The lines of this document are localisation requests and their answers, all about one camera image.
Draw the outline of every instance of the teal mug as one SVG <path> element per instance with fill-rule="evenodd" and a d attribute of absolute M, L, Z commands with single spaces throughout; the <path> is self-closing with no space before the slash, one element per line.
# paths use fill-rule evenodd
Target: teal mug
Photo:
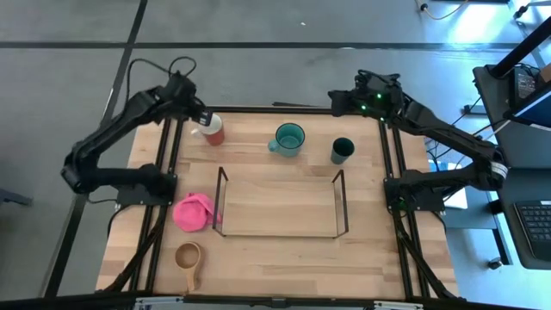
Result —
<path fill-rule="evenodd" d="M 304 130 L 299 125 L 285 123 L 277 128 L 275 139 L 268 143 L 268 149 L 285 157 L 294 157 L 300 152 L 305 138 Z"/>

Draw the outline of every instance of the keyboard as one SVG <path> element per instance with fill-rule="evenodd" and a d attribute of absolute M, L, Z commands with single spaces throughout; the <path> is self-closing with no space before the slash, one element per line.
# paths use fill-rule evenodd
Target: keyboard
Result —
<path fill-rule="evenodd" d="M 551 201 L 514 204 L 535 258 L 551 261 Z"/>

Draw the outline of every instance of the wooden table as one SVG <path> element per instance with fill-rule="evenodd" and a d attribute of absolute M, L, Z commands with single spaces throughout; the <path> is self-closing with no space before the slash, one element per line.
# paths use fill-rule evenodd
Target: wooden table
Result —
<path fill-rule="evenodd" d="M 202 246 L 206 259 L 200 273 L 201 286 L 194 295 L 404 298 L 393 220 L 387 212 L 382 188 L 385 168 L 376 121 L 355 115 L 334 118 L 220 113 L 220 116 L 226 130 L 222 146 L 211 147 L 203 139 L 192 137 L 189 132 L 196 124 L 185 123 L 176 165 L 178 200 L 190 192 L 214 198 L 219 166 L 231 178 L 248 181 L 325 178 L 330 182 L 339 169 L 344 169 L 350 231 L 339 239 L 223 238 L 211 227 L 201 232 L 183 232 L 174 225 L 170 208 L 155 293 L 186 294 L 184 274 L 176 266 L 174 256 L 179 245 L 195 241 Z M 268 141 L 284 122 L 300 124 L 306 132 L 306 142 L 296 158 L 284 158 L 267 149 Z M 129 167 L 154 161 L 161 129 L 155 124 L 138 129 Z M 423 138 L 406 133 L 401 136 L 407 168 L 427 171 Z M 353 140 L 356 152 L 337 166 L 329 156 L 332 141 L 339 137 Z M 388 137 L 397 175 L 390 131 Z M 97 288 L 109 285 L 134 254 L 144 209 L 130 207 L 115 218 Z M 416 212 L 416 215 L 424 258 L 448 290 L 457 294 L 442 223 L 431 213 Z M 414 293 L 420 295 L 415 263 L 409 260 Z M 146 257 L 139 288 L 145 286 L 148 264 Z"/>

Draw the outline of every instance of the computer monitor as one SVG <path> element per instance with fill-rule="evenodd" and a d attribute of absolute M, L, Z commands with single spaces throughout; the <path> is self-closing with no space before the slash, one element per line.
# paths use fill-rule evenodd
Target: computer monitor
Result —
<path fill-rule="evenodd" d="M 515 108 L 505 112 L 508 120 L 551 131 L 551 81 L 538 87 Z"/>

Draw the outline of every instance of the dark green cup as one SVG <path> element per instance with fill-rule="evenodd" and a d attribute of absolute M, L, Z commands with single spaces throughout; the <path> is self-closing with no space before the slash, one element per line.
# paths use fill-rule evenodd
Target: dark green cup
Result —
<path fill-rule="evenodd" d="M 350 139 L 338 138 L 333 142 L 331 161 L 334 164 L 342 164 L 354 153 L 354 143 Z"/>

